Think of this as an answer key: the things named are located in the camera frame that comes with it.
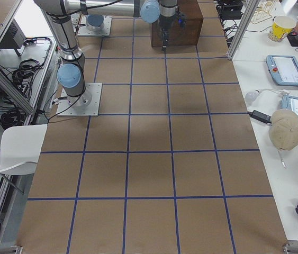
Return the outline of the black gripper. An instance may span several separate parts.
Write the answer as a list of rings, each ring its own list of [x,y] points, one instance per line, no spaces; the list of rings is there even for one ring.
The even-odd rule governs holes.
[[[166,50],[169,44],[169,30],[173,27],[175,21],[183,29],[186,26],[186,15],[180,11],[178,5],[170,7],[161,5],[160,7],[161,11],[158,23],[161,30],[161,49]]]

